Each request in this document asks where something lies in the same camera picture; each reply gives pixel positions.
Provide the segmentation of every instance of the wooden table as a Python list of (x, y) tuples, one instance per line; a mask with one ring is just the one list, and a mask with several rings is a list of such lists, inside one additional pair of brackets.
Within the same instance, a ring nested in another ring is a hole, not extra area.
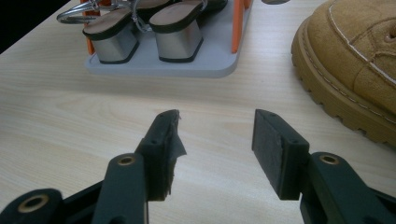
[(188, 155), (172, 195), (149, 204), (150, 223), (303, 223), (299, 202), (277, 198), (251, 150), (256, 108), (396, 196), (395, 148), (329, 117), (295, 75), (291, 40), (322, 2), (255, 0), (237, 68), (219, 79), (90, 74), (82, 27), (55, 20), (78, 1), (68, 3), (0, 56), (0, 209), (33, 189), (68, 197), (98, 182), (168, 109), (180, 111)]

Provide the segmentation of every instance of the dark object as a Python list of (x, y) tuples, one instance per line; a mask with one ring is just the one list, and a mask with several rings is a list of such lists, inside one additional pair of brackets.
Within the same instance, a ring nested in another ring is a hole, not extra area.
[(56, 189), (30, 191), (4, 209), (0, 223), (149, 223), (148, 201), (170, 193), (177, 157), (186, 154), (178, 120), (177, 110), (158, 115), (134, 153), (110, 161), (103, 181), (64, 200)]
[(396, 200), (368, 188), (341, 157), (309, 144), (278, 115), (256, 110), (252, 149), (281, 200), (299, 200), (305, 223), (396, 223)]

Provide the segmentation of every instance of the tabletop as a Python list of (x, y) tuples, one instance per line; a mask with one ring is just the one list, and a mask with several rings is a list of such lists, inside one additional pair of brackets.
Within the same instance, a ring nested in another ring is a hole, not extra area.
[(102, 180), (133, 152), (155, 117), (178, 109), (187, 155), (172, 194), (149, 203), (150, 223), (303, 223), (280, 201), (251, 150), (257, 108), (278, 114), (310, 144), (346, 159), (371, 188), (396, 196), (396, 150), (351, 131), (315, 104), (290, 46), (322, 0), (255, 0), (238, 65), (222, 78), (91, 74), (81, 25), (56, 15), (0, 55), (0, 210), (33, 189), (64, 197)]

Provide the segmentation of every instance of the shoe upper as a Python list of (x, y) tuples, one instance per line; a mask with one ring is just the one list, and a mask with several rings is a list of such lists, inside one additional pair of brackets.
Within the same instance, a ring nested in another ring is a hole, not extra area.
[(396, 114), (396, 0), (331, 0), (307, 27), (313, 51), (345, 87)]

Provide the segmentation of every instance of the shoe stitching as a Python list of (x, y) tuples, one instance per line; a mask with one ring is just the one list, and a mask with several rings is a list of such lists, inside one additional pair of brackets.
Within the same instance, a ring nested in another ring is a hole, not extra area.
[(367, 105), (362, 105), (361, 103), (359, 103), (358, 101), (356, 101), (355, 99), (353, 99), (351, 96), (349, 96), (348, 94), (346, 94), (344, 91), (341, 91), (338, 87), (336, 87), (329, 79), (327, 79), (318, 69), (318, 67), (315, 65), (313, 59), (311, 58), (311, 55), (308, 52), (306, 43), (305, 43), (305, 33), (304, 30), (306, 28), (307, 22), (304, 25), (303, 28), (303, 45), (304, 45), (304, 50), (305, 50), (305, 54), (308, 56), (309, 61), (312, 63), (312, 65), (314, 66), (314, 68), (317, 70), (317, 72), (320, 74), (320, 76), (332, 87), (334, 88), (336, 91), (338, 91), (339, 93), (341, 93), (343, 96), (345, 96), (349, 101), (351, 101), (354, 104), (357, 104), (358, 106), (360, 106), (361, 108), (370, 111), (371, 113), (387, 120), (388, 122), (391, 122), (392, 124), (396, 124), (395, 120), (389, 119), (388, 117), (382, 115), (381, 113), (378, 113), (376, 111), (374, 111), (373, 109), (371, 109), (369, 106)]
[(378, 72), (382, 77), (385, 78), (385, 80), (391, 82), (393, 85), (396, 85), (396, 80), (392, 77), (390, 77), (386, 72), (384, 72), (382, 69), (378, 68), (375, 64), (371, 63), (364, 55), (362, 55), (354, 46), (350, 44), (350, 41), (347, 39), (347, 37), (343, 34), (343, 32), (340, 30), (340, 28), (337, 26), (334, 17), (332, 15), (332, 7), (335, 5), (335, 3), (338, 2), (338, 0), (335, 0), (332, 2), (332, 4), (329, 6), (329, 14), (330, 14), (330, 19), (332, 20), (332, 24), (337, 30), (337, 33), (346, 41), (347, 45), (356, 53), (358, 54), (364, 61), (366, 61), (368, 64), (370, 64), (376, 72)]

